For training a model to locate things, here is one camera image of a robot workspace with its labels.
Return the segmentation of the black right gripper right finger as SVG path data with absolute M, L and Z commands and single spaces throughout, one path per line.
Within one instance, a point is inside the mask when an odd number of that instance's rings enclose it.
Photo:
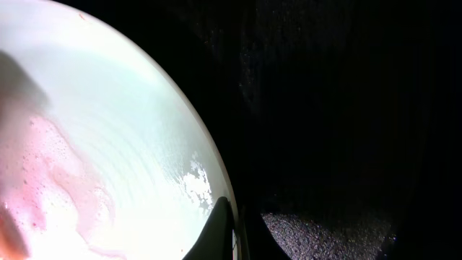
M 272 237 L 290 259 L 387 259 L 397 240 L 391 224 L 373 215 L 327 227 L 294 214 L 262 215 Z

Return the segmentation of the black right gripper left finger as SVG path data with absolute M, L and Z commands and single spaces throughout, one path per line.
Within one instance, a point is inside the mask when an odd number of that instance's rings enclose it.
M 240 259 L 239 216 L 232 210 L 229 199 L 216 201 L 197 241 L 183 260 Z

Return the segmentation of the light green plate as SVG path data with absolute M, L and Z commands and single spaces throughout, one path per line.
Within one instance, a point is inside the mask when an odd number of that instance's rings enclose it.
M 54 1 L 1 3 L 1 257 L 183 259 L 229 176 L 148 54 Z

